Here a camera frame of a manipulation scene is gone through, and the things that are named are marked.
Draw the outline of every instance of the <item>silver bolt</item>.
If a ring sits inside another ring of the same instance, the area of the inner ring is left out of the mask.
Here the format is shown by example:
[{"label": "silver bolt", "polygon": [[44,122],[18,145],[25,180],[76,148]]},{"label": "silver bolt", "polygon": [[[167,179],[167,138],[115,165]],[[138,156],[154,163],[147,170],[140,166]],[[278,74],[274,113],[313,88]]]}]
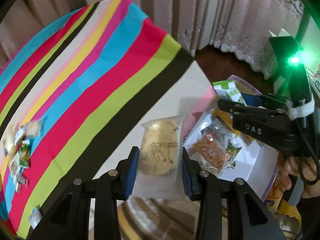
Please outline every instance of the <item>silver bolt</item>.
[{"label": "silver bolt", "polygon": [[75,179],[73,181],[73,184],[75,184],[75,185],[80,185],[81,183],[82,183],[82,179]]},{"label": "silver bolt", "polygon": [[244,183],[245,183],[244,179],[241,179],[241,178],[236,179],[236,184],[244,185]]},{"label": "silver bolt", "polygon": [[111,171],[108,172],[108,174],[113,177],[113,176],[118,175],[118,171],[117,170],[111,170]]},{"label": "silver bolt", "polygon": [[207,172],[207,171],[200,171],[199,174],[201,177],[205,177],[205,178],[209,176],[209,172]]}]

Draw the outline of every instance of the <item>white strap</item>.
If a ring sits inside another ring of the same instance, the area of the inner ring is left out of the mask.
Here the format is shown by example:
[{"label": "white strap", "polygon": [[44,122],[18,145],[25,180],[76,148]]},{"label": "white strap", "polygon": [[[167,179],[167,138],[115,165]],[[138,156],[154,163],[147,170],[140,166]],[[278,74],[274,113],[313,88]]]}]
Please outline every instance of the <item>white strap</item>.
[{"label": "white strap", "polygon": [[288,116],[290,120],[296,118],[301,118],[312,114],[315,110],[315,101],[313,99],[313,94],[311,94],[311,101],[303,106],[292,107],[292,101],[287,101],[288,106]]}]

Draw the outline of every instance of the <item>curtain fold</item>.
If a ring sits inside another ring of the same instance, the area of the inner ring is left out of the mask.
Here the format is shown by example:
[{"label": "curtain fold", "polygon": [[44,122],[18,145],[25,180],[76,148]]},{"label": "curtain fold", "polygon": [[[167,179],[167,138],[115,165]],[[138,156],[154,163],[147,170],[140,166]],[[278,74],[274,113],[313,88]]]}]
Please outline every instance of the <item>curtain fold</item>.
[{"label": "curtain fold", "polygon": [[[43,27],[97,1],[101,0],[17,0],[0,24],[0,68]],[[210,44],[234,52],[266,79],[275,69],[275,62],[269,60],[268,31],[277,34],[284,28],[295,36],[303,14],[299,0],[132,1],[192,56]]]}]

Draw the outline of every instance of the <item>striped tablecloth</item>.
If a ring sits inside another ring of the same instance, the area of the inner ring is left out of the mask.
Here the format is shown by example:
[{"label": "striped tablecloth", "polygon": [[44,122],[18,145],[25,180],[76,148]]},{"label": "striped tablecloth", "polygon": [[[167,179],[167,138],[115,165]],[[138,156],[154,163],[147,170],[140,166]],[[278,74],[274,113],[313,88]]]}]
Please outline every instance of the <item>striped tablecloth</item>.
[{"label": "striped tablecloth", "polygon": [[0,133],[44,119],[28,188],[14,190],[0,147],[0,215],[19,236],[36,205],[46,212],[74,179],[97,178],[140,146],[142,122],[189,114],[184,134],[214,95],[196,62],[130,0],[67,14],[28,41],[0,72]]}]

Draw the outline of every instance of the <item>brown floor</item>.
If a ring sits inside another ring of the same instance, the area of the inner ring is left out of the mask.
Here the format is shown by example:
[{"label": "brown floor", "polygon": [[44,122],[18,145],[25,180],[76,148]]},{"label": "brown floor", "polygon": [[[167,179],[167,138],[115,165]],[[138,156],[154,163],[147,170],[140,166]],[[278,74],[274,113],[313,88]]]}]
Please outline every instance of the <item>brown floor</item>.
[{"label": "brown floor", "polygon": [[229,76],[236,75],[262,94],[273,93],[272,82],[264,80],[262,73],[254,72],[248,63],[238,60],[234,53],[224,53],[207,46],[197,52],[195,60],[211,82],[226,80]]}]

